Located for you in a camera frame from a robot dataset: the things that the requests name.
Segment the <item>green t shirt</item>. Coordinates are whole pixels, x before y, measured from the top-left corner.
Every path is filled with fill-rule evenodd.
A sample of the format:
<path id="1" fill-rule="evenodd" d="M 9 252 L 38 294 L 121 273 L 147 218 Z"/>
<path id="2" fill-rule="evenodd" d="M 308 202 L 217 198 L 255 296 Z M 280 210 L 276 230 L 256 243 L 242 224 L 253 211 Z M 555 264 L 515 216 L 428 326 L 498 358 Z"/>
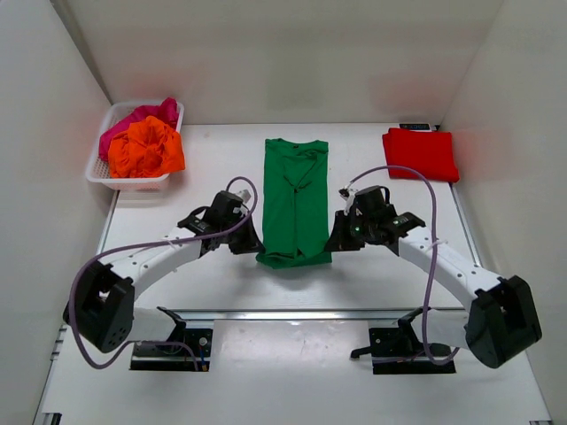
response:
<path id="1" fill-rule="evenodd" d="M 272 269 L 332 262 L 329 234 L 329 145 L 324 141 L 265 141 L 262 235 L 256 256 Z"/>

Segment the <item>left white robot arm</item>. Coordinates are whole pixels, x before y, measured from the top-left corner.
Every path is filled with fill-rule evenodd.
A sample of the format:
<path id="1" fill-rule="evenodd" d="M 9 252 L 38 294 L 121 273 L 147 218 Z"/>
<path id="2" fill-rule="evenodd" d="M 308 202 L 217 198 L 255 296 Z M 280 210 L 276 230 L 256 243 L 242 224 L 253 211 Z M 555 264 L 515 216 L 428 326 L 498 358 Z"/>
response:
<path id="1" fill-rule="evenodd" d="M 165 307 L 143 308 L 137 299 L 153 284 L 180 267 L 227 245 L 234 255 L 259 253 L 252 212 L 257 196 L 248 190 L 222 190 L 157 242 L 127 248 L 123 257 L 105 263 L 94 259 L 78 274 L 64 319 L 78 347 L 92 344 L 102 353 L 130 342 L 155 343 L 164 352 L 180 350 L 185 341 L 181 317 Z"/>

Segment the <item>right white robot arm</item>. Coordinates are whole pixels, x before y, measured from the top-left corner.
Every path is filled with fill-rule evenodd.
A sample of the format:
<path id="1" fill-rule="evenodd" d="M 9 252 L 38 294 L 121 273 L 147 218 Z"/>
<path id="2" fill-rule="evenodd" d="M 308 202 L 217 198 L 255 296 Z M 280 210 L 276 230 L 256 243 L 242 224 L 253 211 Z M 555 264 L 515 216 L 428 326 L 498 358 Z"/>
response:
<path id="1" fill-rule="evenodd" d="M 539 342 L 542 329 L 527 281 L 504 278 L 466 259 L 433 233 L 433 227 L 411 212 L 399 213 L 384 186 L 339 191 L 345 200 L 336 211 L 324 249 L 358 251 L 367 245 L 384 246 L 428 275 L 461 304 L 459 312 L 431 308 L 430 293 L 423 304 L 398 320 L 397 343 L 407 354 L 424 354 L 441 367 L 452 361 L 432 352 L 434 345 L 471 352 L 492 369 Z"/>

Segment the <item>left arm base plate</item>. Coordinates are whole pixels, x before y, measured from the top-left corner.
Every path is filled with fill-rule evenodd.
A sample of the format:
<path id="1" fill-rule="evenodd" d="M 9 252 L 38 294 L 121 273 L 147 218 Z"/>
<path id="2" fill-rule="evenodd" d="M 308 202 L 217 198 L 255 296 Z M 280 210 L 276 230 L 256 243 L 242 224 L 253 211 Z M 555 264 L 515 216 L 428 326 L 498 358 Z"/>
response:
<path id="1" fill-rule="evenodd" d="M 206 373 L 211 368 L 214 324 L 189 321 L 179 339 L 184 346 L 137 344 L 130 357 L 129 369 L 144 372 Z"/>

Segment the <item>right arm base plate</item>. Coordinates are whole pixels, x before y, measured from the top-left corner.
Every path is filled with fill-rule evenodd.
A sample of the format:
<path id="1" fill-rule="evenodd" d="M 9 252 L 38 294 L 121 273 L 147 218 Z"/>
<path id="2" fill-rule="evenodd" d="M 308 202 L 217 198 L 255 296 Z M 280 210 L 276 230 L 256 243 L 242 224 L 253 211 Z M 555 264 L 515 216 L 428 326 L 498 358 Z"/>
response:
<path id="1" fill-rule="evenodd" d="M 452 375 L 456 366 L 451 360 L 435 365 L 426 356 L 423 345 L 414 336 L 408 336 L 395 321 L 370 321 L 369 341 L 365 346 L 351 350 L 353 361 L 368 357 L 374 375 Z"/>

